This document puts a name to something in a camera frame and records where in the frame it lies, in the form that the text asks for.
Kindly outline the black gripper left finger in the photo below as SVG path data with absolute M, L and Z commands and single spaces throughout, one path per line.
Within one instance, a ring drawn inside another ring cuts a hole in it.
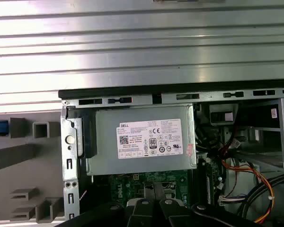
M 111 201 L 61 223 L 62 227 L 151 227 L 155 183 L 144 184 L 144 197 L 130 199 L 126 207 Z

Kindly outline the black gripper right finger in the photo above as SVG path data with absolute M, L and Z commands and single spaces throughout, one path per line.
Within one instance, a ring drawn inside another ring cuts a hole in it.
M 196 203 L 190 208 L 167 198 L 161 182 L 155 183 L 155 196 L 171 227 L 252 227 L 253 222 L 209 204 Z

